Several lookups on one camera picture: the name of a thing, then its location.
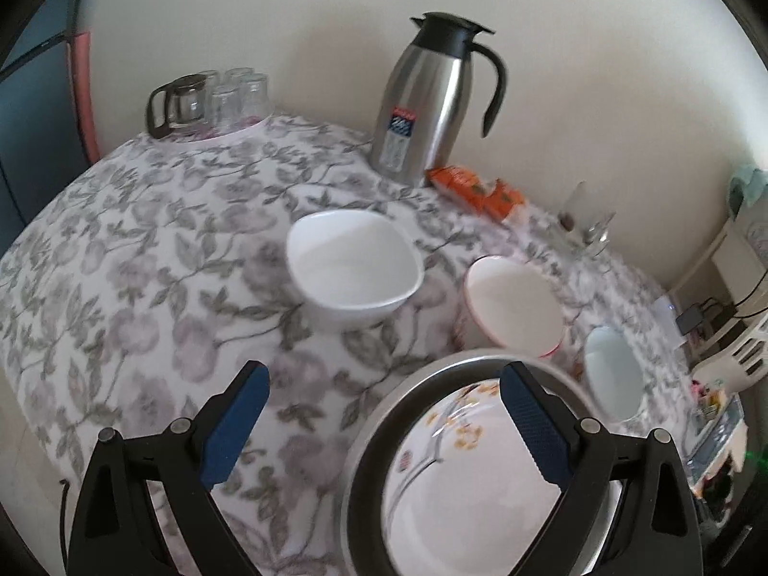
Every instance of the black lid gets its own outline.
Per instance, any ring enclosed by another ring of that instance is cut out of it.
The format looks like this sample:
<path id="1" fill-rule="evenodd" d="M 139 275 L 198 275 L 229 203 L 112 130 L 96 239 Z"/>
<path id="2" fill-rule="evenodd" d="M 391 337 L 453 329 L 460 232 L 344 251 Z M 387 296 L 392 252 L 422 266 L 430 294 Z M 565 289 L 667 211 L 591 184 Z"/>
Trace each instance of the black lid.
<path id="1" fill-rule="evenodd" d="M 469 45 L 478 32 L 495 34 L 490 28 L 450 12 L 425 12 L 424 19 L 412 17 L 412 20 L 421 28 L 413 40 L 414 45 L 455 58 L 468 58 Z"/>
<path id="2" fill-rule="evenodd" d="M 205 76 L 202 73 L 192 73 L 170 83 L 175 90 L 202 90 L 205 88 Z"/>

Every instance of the teal cloth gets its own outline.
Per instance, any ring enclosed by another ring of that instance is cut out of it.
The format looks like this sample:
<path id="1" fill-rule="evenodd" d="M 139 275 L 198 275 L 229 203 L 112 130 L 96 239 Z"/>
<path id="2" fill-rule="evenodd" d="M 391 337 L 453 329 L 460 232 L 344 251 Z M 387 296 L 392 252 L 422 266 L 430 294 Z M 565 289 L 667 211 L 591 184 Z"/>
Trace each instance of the teal cloth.
<path id="1" fill-rule="evenodd" d="M 731 176 L 726 196 L 728 213 L 731 217 L 736 217 L 742 204 L 747 207 L 756 204 L 763 196 L 766 186 L 768 186 L 768 172 L 751 163 L 742 164 L 737 168 Z"/>

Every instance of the red-rimmed bowl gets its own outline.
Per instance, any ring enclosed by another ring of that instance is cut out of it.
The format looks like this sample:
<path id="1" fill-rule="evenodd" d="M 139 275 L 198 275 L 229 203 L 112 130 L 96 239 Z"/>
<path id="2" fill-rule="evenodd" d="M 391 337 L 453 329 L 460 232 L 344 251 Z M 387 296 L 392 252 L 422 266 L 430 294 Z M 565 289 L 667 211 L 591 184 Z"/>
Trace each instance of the red-rimmed bowl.
<path id="1" fill-rule="evenodd" d="M 453 332 L 459 349 L 511 348 L 548 357 L 564 331 L 560 304 L 535 269 L 501 255 L 481 257 L 467 269 Z"/>

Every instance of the wall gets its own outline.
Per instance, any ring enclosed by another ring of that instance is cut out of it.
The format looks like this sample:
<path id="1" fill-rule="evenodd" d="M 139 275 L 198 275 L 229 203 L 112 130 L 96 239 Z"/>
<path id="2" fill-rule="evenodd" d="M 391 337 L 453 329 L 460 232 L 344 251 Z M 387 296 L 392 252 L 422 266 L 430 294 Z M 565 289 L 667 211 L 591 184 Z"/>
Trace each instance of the wall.
<path id="1" fill-rule="evenodd" d="M 237 65 L 284 109 L 370 130 L 408 18 L 434 10 L 495 28 L 480 40 L 510 73 L 483 140 L 494 75 L 475 57 L 452 161 L 551 209 L 589 180 L 614 245 L 664 283 L 721 227 L 732 167 L 768 166 L 768 73 L 720 0 L 83 0 L 101 149 L 142 129 L 156 86 Z"/>

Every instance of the sticker label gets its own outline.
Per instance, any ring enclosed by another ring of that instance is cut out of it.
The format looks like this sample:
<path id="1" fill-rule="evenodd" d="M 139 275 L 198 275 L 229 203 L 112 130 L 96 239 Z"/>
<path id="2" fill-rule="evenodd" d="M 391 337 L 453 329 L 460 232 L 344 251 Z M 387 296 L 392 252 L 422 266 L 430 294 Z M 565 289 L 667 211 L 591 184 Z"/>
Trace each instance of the sticker label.
<path id="1" fill-rule="evenodd" d="M 405 108 L 396 107 L 393 110 L 392 118 L 389 120 L 384 135 L 384 146 L 382 149 L 382 167 L 390 171 L 400 171 L 406 161 L 408 153 L 408 144 L 411 142 L 413 134 L 413 124 L 416 122 L 416 113 Z"/>

